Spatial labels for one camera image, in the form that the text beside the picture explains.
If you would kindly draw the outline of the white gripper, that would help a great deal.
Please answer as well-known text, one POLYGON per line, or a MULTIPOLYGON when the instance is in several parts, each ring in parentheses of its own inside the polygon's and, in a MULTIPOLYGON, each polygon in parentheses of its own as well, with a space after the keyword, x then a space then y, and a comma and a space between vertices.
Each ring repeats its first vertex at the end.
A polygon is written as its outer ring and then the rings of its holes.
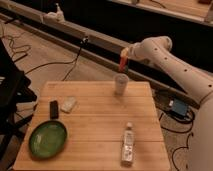
POLYGON ((126 48, 121 50, 120 56, 121 57, 127 57, 128 56, 128 58, 129 58, 129 59, 127 58, 127 60, 126 60, 125 72, 128 72, 128 70, 129 70, 130 59, 135 60, 135 61, 139 60, 139 57, 136 54, 136 50, 138 48, 139 48, 139 44, 134 43, 134 44, 131 44, 129 47, 126 47, 126 48))

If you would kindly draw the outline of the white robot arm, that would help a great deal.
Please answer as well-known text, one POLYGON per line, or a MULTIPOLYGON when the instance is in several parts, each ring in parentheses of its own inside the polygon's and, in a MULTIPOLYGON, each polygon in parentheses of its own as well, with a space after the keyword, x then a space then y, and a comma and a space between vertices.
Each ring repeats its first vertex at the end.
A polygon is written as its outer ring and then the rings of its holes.
POLYGON ((188 153, 189 171, 213 171, 213 76, 184 62, 171 53, 172 40, 168 36, 150 37, 129 45, 121 53, 119 70, 127 59, 148 59, 167 73, 197 104, 188 153))

